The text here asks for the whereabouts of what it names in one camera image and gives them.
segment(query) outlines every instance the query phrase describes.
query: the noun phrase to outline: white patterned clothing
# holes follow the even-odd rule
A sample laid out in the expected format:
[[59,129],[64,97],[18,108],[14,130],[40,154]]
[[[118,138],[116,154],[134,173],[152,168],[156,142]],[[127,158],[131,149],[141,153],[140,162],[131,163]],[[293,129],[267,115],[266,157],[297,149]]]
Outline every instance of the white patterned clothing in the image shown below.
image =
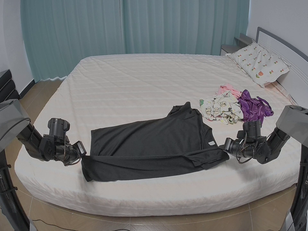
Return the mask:
[[202,116],[209,121],[221,121],[226,125],[243,119],[241,105],[231,91],[215,95],[213,98],[200,99],[200,109]]

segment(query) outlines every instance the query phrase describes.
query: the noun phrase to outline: curtain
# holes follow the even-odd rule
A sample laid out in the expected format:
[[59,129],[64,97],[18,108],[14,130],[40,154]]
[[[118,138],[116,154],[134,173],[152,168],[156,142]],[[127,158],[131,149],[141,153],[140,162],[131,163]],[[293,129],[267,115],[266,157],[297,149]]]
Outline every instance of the curtain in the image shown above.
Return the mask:
[[219,55],[246,33],[249,0],[21,0],[35,81],[68,75],[87,56]]

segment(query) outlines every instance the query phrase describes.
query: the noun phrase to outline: black fabric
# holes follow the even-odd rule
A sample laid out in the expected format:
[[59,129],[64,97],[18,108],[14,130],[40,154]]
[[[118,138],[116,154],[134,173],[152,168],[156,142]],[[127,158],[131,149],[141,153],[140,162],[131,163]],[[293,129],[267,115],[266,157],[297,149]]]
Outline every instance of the black fabric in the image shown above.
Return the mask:
[[100,128],[91,135],[90,156],[82,159],[87,181],[181,175],[229,159],[218,149],[212,129],[190,102],[174,106],[165,118]]

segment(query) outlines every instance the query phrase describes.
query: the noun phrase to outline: baseboard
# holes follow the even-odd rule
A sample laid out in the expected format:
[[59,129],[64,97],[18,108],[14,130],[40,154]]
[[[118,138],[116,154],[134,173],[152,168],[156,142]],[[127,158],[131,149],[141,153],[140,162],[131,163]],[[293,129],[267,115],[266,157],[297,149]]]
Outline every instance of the baseboard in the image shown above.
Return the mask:
[[19,94],[20,95],[20,98],[23,98],[25,96],[25,94],[34,86],[35,84],[35,81],[34,79],[25,87],[25,89],[23,89],[21,91],[21,93]]

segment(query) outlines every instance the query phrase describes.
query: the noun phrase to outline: floor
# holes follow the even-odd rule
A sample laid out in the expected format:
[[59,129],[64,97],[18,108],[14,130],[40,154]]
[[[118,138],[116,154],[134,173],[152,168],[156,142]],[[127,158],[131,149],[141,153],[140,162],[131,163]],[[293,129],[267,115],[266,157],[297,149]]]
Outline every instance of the floor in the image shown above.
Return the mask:
[[[61,84],[60,79],[40,81],[20,100],[32,122],[35,121],[49,98]],[[186,231],[186,230],[236,230],[266,231],[279,230],[287,210],[291,207],[295,186],[281,192],[256,200],[249,204],[221,212],[184,216],[163,217],[107,217],[69,210],[41,201],[32,196],[22,185],[14,171],[21,143],[15,139],[6,149],[6,157],[12,165],[10,174],[14,186],[18,187],[17,195],[25,212],[32,218],[42,219],[66,229],[87,231],[112,231],[128,229],[131,231]],[[60,231],[55,226],[48,226],[36,221],[38,230]],[[0,214],[0,231],[13,230],[3,214]]]

